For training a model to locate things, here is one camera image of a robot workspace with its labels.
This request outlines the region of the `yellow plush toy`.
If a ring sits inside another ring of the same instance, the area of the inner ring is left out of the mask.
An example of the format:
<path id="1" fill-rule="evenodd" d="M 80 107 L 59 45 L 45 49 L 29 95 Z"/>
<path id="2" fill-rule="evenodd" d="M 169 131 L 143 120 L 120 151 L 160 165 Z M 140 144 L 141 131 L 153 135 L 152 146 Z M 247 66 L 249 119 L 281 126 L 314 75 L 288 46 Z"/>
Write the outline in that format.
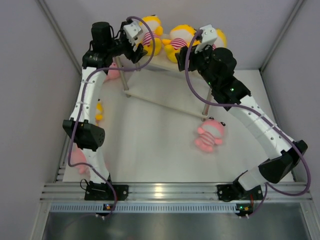
<path id="1" fill-rule="evenodd" d="M 143 45 L 144 50 L 147 51 L 147 56 L 152 54 L 153 49 L 153 55 L 156 56 L 162 49 L 162 22 L 157 15 L 145 16 L 142 18 L 142 20 L 148 25 L 151 31 L 149 31 L 148 28 L 142 22 L 140 22 L 139 26 L 142 30 L 142 33 L 138 36 L 136 43 Z"/>
<path id="2" fill-rule="evenodd" d="M 221 29 L 216 29 L 217 33 L 217 39 L 212 45 L 212 49 L 216 48 L 227 48 L 227 37 L 226 35 L 222 32 Z"/>
<path id="3" fill-rule="evenodd" d="M 183 47 L 189 47 L 196 31 L 195 28 L 188 24 L 181 24 L 170 31 L 169 38 L 163 38 L 161 40 L 164 45 L 165 54 L 171 62 L 178 62 L 176 53 L 179 53 Z"/>
<path id="4" fill-rule="evenodd" d="M 98 99 L 97 105 L 96 105 L 96 111 L 95 111 L 95 123 L 96 125 L 99 124 L 100 121 L 102 121 L 104 118 L 104 108 L 102 101 Z"/>

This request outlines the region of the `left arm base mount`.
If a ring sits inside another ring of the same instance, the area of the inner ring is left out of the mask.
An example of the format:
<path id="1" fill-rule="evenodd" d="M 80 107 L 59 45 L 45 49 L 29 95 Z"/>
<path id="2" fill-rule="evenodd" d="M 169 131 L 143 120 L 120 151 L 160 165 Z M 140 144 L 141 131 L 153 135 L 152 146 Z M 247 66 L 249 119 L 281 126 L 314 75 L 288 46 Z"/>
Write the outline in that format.
<path id="1" fill-rule="evenodd" d="M 129 195 L 129 186 L 126 184 L 112 185 L 118 201 L 124 201 Z M 114 201 L 113 190 L 107 183 L 94 183 L 92 181 L 86 186 L 84 199 L 86 201 Z"/>

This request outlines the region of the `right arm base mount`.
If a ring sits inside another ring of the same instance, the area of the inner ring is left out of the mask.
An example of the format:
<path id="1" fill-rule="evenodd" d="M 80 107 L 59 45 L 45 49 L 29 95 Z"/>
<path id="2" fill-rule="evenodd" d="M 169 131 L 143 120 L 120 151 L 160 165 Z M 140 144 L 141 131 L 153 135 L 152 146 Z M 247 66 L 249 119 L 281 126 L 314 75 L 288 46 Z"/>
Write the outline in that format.
<path id="1" fill-rule="evenodd" d="M 236 200 L 262 200 L 263 191 L 260 186 L 256 186 L 251 190 L 241 190 L 233 184 L 218 184 L 217 196 L 220 201 L 231 202 Z"/>

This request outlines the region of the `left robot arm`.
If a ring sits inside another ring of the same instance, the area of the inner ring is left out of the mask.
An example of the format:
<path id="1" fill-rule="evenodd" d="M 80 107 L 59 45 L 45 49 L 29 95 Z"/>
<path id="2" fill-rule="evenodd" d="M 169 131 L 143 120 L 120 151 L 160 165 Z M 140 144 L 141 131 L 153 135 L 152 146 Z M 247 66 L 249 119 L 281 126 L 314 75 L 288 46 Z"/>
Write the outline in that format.
<path id="1" fill-rule="evenodd" d="M 112 196 L 113 187 L 101 151 L 105 130 L 96 123 L 99 95 L 115 57 L 124 55 L 136 64 L 147 54 L 141 44 L 136 44 L 142 32 L 140 25 L 133 20 L 121 24 L 117 38 L 113 37 L 108 22 L 92 25 L 89 50 L 82 57 L 81 83 L 76 103 L 70 117 L 62 123 L 72 144 L 76 144 L 84 154 L 86 161 L 83 165 L 89 168 L 90 181 L 98 184 L 95 193 L 102 200 Z"/>

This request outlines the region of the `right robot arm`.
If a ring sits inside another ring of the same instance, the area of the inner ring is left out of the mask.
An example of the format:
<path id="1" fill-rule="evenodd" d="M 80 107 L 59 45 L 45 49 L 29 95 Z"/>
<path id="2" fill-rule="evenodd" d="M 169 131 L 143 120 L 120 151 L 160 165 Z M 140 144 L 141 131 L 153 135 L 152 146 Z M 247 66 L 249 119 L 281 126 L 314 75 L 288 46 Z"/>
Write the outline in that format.
<path id="1" fill-rule="evenodd" d="M 213 49 L 207 45 L 182 47 L 175 54 L 179 71 L 197 71 L 211 89 L 213 106 L 223 107 L 238 119 L 264 149 L 267 160 L 238 176 L 231 184 L 231 192 L 240 199 L 262 184 L 277 184 L 299 162 L 306 163 L 303 155 L 308 146 L 303 140 L 295 141 L 280 130 L 263 112 L 250 90 L 234 76 L 237 61 L 224 47 Z"/>

